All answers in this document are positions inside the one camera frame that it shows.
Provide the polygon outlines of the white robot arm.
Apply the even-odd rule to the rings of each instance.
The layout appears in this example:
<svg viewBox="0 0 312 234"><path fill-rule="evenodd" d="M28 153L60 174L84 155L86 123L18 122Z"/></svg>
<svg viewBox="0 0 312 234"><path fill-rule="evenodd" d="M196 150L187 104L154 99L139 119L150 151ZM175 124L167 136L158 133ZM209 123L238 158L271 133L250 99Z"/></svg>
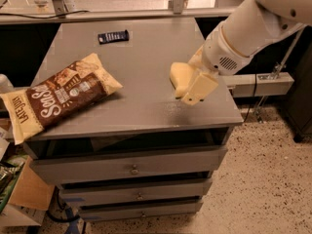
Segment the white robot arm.
<svg viewBox="0 0 312 234"><path fill-rule="evenodd" d="M175 96L187 104L203 100L219 75L234 75L265 47L312 24L312 0L244 0L209 34L187 63Z"/></svg>

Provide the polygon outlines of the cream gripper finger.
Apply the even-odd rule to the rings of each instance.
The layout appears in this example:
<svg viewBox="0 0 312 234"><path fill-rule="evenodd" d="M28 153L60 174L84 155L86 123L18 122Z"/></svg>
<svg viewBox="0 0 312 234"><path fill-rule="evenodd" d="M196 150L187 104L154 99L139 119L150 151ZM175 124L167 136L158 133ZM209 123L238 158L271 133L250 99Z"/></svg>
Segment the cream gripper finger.
<svg viewBox="0 0 312 234"><path fill-rule="evenodd" d="M218 86L217 80L208 73L199 73L191 79L190 86L181 101L194 105L205 99Z"/></svg>

